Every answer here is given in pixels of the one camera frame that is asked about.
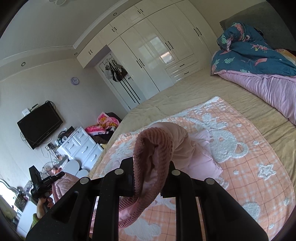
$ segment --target teal floral comforter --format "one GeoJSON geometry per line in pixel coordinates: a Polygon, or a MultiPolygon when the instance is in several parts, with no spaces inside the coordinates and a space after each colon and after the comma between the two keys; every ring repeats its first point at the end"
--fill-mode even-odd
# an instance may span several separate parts
{"type": "Polygon", "coordinates": [[[213,57],[211,75],[223,70],[253,74],[296,76],[295,65],[273,50],[251,26],[233,23],[217,39],[220,49],[213,57]]]}

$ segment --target wall-mounted tv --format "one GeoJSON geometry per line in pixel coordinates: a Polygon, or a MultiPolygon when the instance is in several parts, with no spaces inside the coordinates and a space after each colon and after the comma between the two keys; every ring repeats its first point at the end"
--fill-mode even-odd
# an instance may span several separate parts
{"type": "Polygon", "coordinates": [[[53,103],[46,101],[17,124],[28,142],[35,149],[40,146],[63,123],[57,114],[53,103]]]}

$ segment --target orange checkered blanket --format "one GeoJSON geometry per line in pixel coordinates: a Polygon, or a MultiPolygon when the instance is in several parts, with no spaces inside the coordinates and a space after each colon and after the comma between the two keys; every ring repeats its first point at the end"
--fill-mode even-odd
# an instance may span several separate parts
{"type": "MultiPolygon", "coordinates": [[[[214,97],[159,121],[174,122],[189,134],[207,129],[212,156],[223,168],[217,182],[259,223],[270,240],[279,232],[295,206],[294,189],[274,150],[249,120],[214,97]]],[[[136,137],[146,128],[119,136],[93,178],[106,175],[116,162],[132,156],[136,137]]],[[[160,195],[134,224],[119,232],[119,240],[175,239],[175,200],[160,195]]]]}

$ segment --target person's arm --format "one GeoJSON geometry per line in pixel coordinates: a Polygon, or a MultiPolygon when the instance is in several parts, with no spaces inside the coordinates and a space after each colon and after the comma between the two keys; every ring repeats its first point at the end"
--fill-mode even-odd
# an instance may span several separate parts
{"type": "MultiPolygon", "coordinates": [[[[53,199],[51,197],[47,198],[48,203],[48,207],[52,208],[54,203],[53,203],[53,199]]],[[[45,215],[45,211],[43,209],[43,204],[46,202],[46,198],[40,198],[38,203],[37,203],[37,211],[36,213],[33,214],[33,222],[31,225],[31,228],[35,226],[36,223],[38,223],[38,221],[45,215]]]]}

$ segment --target silver screw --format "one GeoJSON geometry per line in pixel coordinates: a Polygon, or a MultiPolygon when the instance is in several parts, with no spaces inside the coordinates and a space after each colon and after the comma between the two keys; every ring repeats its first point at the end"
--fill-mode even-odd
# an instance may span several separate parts
{"type": "Polygon", "coordinates": [[[87,177],[83,177],[83,178],[80,179],[81,184],[87,184],[88,181],[89,181],[89,179],[87,177]]]}
{"type": "Polygon", "coordinates": [[[179,170],[173,170],[173,171],[172,171],[172,174],[173,174],[174,176],[178,176],[178,175],[181,174],[181,172],[180,172],[179,170]]]}
{"type": "Polygon", "coordinates": [[[115,174],[116,175],[121,175],[121,174],[123,174],[123,170],[118,168],[118,169],[115,170],[115,174]]]}
{"type": "Polygon", "coordinates": [[[215,180],[212,178],[208,178],[205,182],[209,185],[213,185],[215,183],[215,180]]]}

